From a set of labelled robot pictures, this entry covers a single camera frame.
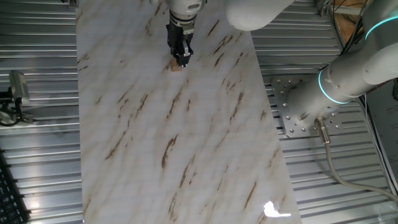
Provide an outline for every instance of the metal grating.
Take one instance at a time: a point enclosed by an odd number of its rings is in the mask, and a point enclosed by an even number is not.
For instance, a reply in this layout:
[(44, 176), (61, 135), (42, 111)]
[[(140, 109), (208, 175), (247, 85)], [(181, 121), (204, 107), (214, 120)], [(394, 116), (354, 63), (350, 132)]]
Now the metal grating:
[[(296, 1), (252, 33), (264, 83), (304, 224), (379, 223), (396, 211), (383, 196), (348, 189), (327, 176), (318, 138), (284, 137), (270, 80), (309, 77), (340, 52), (315, 0)], [(61, 0), (0, 0), (0, 90), (11, 69), (27, 76), (31, 126), (0, 128), (0, 148), (31, 210), (31, 224), (82, 223), (75, 11)], [(387, 188), (361, 107), (340, 109), (347, 128), (333, 136), (336, 168), (348, 180)]]
[(34, 125), (0, 129), (31, 224), (82, 223), (75, 10), (61, 0), (0, 1), (0, 89), (26, 74)]

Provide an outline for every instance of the white marble surface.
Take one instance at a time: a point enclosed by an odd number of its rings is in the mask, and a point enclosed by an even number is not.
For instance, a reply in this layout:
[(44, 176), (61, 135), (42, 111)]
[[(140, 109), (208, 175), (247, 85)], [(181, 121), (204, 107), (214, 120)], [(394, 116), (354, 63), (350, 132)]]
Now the white marble surface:
[[(195, 54), (171, 72), (165, 4), (80, 1), (86, 224), (301, 223), (250, 33), (222, 2), (198, 15)], [(283, 217), (265, 215), (270, 202)]]

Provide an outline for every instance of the black object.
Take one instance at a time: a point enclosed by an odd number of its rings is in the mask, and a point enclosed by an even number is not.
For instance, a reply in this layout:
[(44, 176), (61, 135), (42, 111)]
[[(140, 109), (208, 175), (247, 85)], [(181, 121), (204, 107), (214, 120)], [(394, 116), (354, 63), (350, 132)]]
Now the black object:
[(394, 87), (392, 89), (392, 97), (398, 101), (398, 78), (394, 79)]
[(16, 107), (15, 108), (15, 112), (8, 110), (8, 103), (3, 103), (2, 104), (2, 108), (0, 109), (0, 111), (8, 113), (8, 114), (16, 114), (17, 118), (16, 118), (16, 121), (14, 123), (12, 123), (12, 124), (5, 124), (5, 123), (0, 121), (0, 125), (1, 126), (12, 127), (12, 126), (15, 126), (15, 125), (19, 124), (22, 121), (21, 104), (22, 104), (22, 98), (17, 98), (17, 100), (15, 101), (15, 107)]
[(25, 224), (27, 212), (18, 197), (4, 159), (0, 160), (0, 224)]
[(191, 49), (191, 40), (193, 37), (193, 32), (189, 34), (184, 34), (184, 29), (182, 26), (176, 24), (192, 24), (195, 25), (196, 16), (191, 19), (179, 19), (175, 17), (172, 12), (170, 12), (170, 22), (166, 25), (167, 29), (167, 44), (171, 49), (171, 55), (177, 60), (177, 65), (181, 67), (186, 67), (191, 55), (193, 55), (193, 50)]
[(0, 92), (0, 103), (12, 103), (12, 90), (8, 88), (7, 92)]

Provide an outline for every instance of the metal slat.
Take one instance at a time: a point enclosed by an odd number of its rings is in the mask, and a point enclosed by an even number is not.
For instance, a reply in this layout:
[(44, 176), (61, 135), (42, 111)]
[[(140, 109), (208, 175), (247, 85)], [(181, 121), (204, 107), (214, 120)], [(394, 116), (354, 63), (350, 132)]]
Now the metal slat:
[(0, 24), (0, 35), (71, 35), (76, 36), (75, 26)]
[(274, 21), (295, 21), (295, 22), (323, 22), (328, 23), (327, 17), (321, 17), (318, 14), (297, 14), (297, 13), (280, 13)]
[(261, 38), (252, 35), (255, 47), (337, 47), (335, 39)]
[(27, 164), (26, 166), (11, 167), (10, 170), (15, 179), (72, 175), (79, 174), (81, 171), (80, 160), (55, 162), (49, 164)]
[(347, 194), (343, 195), (341, 197), (329, 197), (329, 198), (323, 198), (323, 200), (316, 200), (316, 201), (309, 201), (309, 202), (304, 202), (304, 203), (299, 203), (298, 209), (300, 211), (306, 212), (309, 209), (314, 209), (318, 208), (319, 210), (322, 210), (322, 207), (326, 207), (329, 205), (337, 205), (344, 207), (344, 204), (346, 202), (350, 202), (353, 200), (360, 200), (363, 198), (369, 198), (369, 197), (375, 197), (375, 196), (380, 196), (380, 194), (375, 193), (375, 192), (358, 192), (357, 194)]
[(83, 214), (81, 215), (71, 215), (66, 214), (66, 217), (59, 217), (59, 218), (49, 218), (43, 219), (40, 221), (31, 221), (30, 224), (79, 224), (82, 223)]
[(316, 7), (303, 7), (298, 5), (287, 6), (284, 13), (297, 13), (297, 14), (318, 14), (318, 9)]
[(339, 52), (338, 47), (256, 47), (257, 56), (337, 56)]
[[(342, 136), (331, 136), (330, 139), (333, 142), (331, 148), (338, 145), (346, 145), (356, 143), (372, 143), (369, 138), (368, 133), (358, 133), (358, 134), (345, 134)], [(323, 147), (322, 141), (319, 137), (308, 138), (308, 139), (283, 139), (281, 140), (282, 149), (306, 149), (313, 147)]]
[(32, 213), (30, 214), (30, 220), (44, 221), (43, 219), (64, 217), (66, 215), (83, 215), (83, 210), (81, 208), (65, 208), (57, 211)]
[(332, 39), (330, 30), (306, 30), (300, 29), (259, 29), (251, 32), (257, 38), (290, 38), (290, 39)]
[(78, 142), (79, 130), (73, 129), (49, 133), (31, 133), (23, 136), (0, 136), (1, 149), (40, 147), (46, 145), (70, 144)]
[(0, 2), (12, 2), (12, 3), (29, 3), (29, 4), (63, 4), (68, 5), (67, 2), (58, 0), (1, 0)]
[(37, 22), (37, 21), (54, 21), (57, 20), (69, 20), (74, 22), (76, 16), (74, 14), (30, 14), (30, 13), (17, 13), (9, 11), (7, 13), (0, 13), (0, 21), (5, 19), (5, 21), (12, 21), (7, 19), (15, 19), (15, 21), (19, 21), (21, 19), (26, 19), (29, 22)]
[[(362, 172), (360, 174), (351, 174), (351, 175), (344, 175), (344, 179), (346, 180), (358, 180), (358, 179), (365, 179), (368, 177), (383, 177), (384, 173), (383, 170), (375, 170), (372, 172)], [(317, 187), (323, 187), (326, 185), (335, 185), (337, 182), (333, 177), (312, 180), (311, 182), (300, 182), (294, 183), (293, 188), (294, 190), (303, 190), (303, 189), (312, 189)]]
[(52, 194), (24, 198), (28, 210), (37, 208), (55, 208), (68, 205), (81, 206), (81, 190), (64, 194)]
[(26, 108), (25, 111), (26, 113), (34, 114), (36, 121), (79, 117), (79, 107), (77, 105), (30, 107)]
[[(77, 81), (60, 80), (59, 82), (54, 81), (43, 81), (43, 82), (27, 82), (29, 85), (29, 92), (49, 92), (57, 96), (61, 92), (70, 92), (77, 89)], [(8, 83), (0, 83), (0, 88), (8, 88)], [(37, 105), (37, 102), (30, 103), (29, 106)]]
[[(374, 155), (375, 150), (373, 147), (365, 148), (365, 149), (357, 149), (357, 150), (349, 150), (343, 152), (332, 152), (332, 156), (337, 158), (349, 158), (349, 157), (356, 157), (359, 155)], [(288, 157), (285, 159), (286, 163), (293, 164), (293, 163), (304, 163), (304, 162), (312, 162), (312, 161), (323, 161), (326, 160), (326, 153), (319, 153), (315, 155), (308, 155), (308, 156), (295, 156), (295, 157)]]
[(382, 224), (397, 224), (396, 219), (396, 212), (392, 212), (391, 214), (383, 214), (383, 216), (373, 215), (371, 218), (365, 220), (361, 217), (358, 219), (360, 221), (353, 221), (350, 224), (380, 224), (380, 221), (382, 221)]
[[(363, 149), (374, 149), (374, 144), (371, 142), (361, 142), (355, 145), (342, 145), (342, 146), (335, 146), (330, 149), (332, 153), (339, 153), (339, 152), (350, 152), (350, 151), (358, 151)], [(285, 160), (288, 161), (290, 158), (295, 157), (302, 157), (302, 156), (318, 156), (324, 155), (325, 148), (321, 147), (312, 147), (312, 148), (305, 148), (305, 149), (293, 149), (293, 150), (284, 150), (284, 157)]]
[[(52, 81), (53, 78), (57, 77), (75, 77), (77, 78), (77, 69), (73, 68), (63, 68), (63, 69), (36, 69), (36, 70), (31, 70), (31, 69), (20, 69), (25, 76), (26, 80), (29, 81), (34, 81), (37, 79), (47, 79)], [(8, 79), (8, 70), (0, 70), (0, 81), (4, 82), (5, 80)]]
[[(375, 187), (387, 188), (387, 182), (385, 177), (376, 177), (372, 179), (352, 182), (356, 184), (370, 184)], [(338, 197), (339, 195), (354, 194), (360, 191), (361, 190), (346, 187), (341, 184), (335, 184), (322, 186), (319, 188), (295, 191), (295, 196), (297, 199), (297, 203), (300, 203), (300, 201), (321, 200), (322, 198), (320, 198), (319, 195), (322, 195), (322, 197)]]
[(329, 63), (335, 56), (300, 56), (300, 57), (267, 57), (258, 56), (260, 66), (262, 65), (320, 65)]
[[(349, 176), (349, 175), (357, 175), (357, 174), (364, 174), (370, 173), (375, 171), (382, 170), (380, 166), (365, 166), (360, 167), (357, 169), (349, 169), (349, 170), (339, 170), (339, 175), (342, 177)], [(321, 173), (312, 173), (309, 175), (296, 175), (290, 177), (292, 184), (301, 184), (301, 183), (312, 183), (317, 182), (319, 180), (331, 179), (330, 175), (325, 175), (324, 172)]]
[[(383, 207), (386, 214), (389, 213), (396, 213), (395, 209), (392, 209), (391, 202), (383, 202), (379, 204), (370, 204), (370, 205), (362, 205), (359, 208), (351, 208), (344, 210), (343, 212), (331, 212), (325, 213), (322, 217), (325, 220), (328, 220), (330, 223), (338, 223), (338, 222), (345, 222), (350, 223), (350, 220), (355, 220), (356, 218), (364, 218), (364, 217), (372, 217), (373, 215), (379, 212), (380, 207)], [(303, 219), (303, 223), (316, 223), (319, 222), (317, 217), (308, 217)]]
[(311, 215), (312, 213), (323, 213), (328, 210), (343, 210), (347, 209), (350, 207), (357, 207), (358, 205), (364, 205), (368, 203), (383, 203), (388, 201), (388, 198), (383, 195), (376, 195), (372, 197), (367, 197), (367, 198), (361, 198), (357, 200), (351, 200), (351, 201), (345, 201), (344, 207), (342, 207), (340, 204), (332, 204), (332, 205), (327, 205), (321, 208), (311, 208), (307, 210), (302, 210), (300, 211), (300, 214), (302, 214), (302, 217), (305, 218), (306, 216)]
[(0, 13), (75, 15), (75, 10), (64, 4), (15, 4), (0, 2)]
[[(378, 160), (379, 158), (377, 155), (366, 155), (357, 156), (354, 159), (333, 159), (333, 165), (335, 169), (339, 172), (343, 169), (357, 169), (364, 166), (376, 166), (378, 165)], [(287, 166), (287, 170), (292, 176), (309, 175), (324, 172), (326, 170), (325, 167), (328, 167), (327, 161), (316, 161), (307, 162), (304, 164), (291, 164)]]
[(0, 48), (0, 60), (10, 58), (76, 58), (76, 50), (36, 50), (33, 52), (18, 52), (9, 50), (5, 52)]
[(18, 36), (18, 35), (0, 35), (0, 47), (32, 47), (32, 46), (76, 46), (75, 36)]
[(77, 68), (77, 60), (75, 58), (11, 58), (7, 59), (7, 64), (0, 70), (12, 69), (54, 69), (54, 68)]
[(332, 26), (325, 22), (272, 21), (263, 29), (331, 30)]

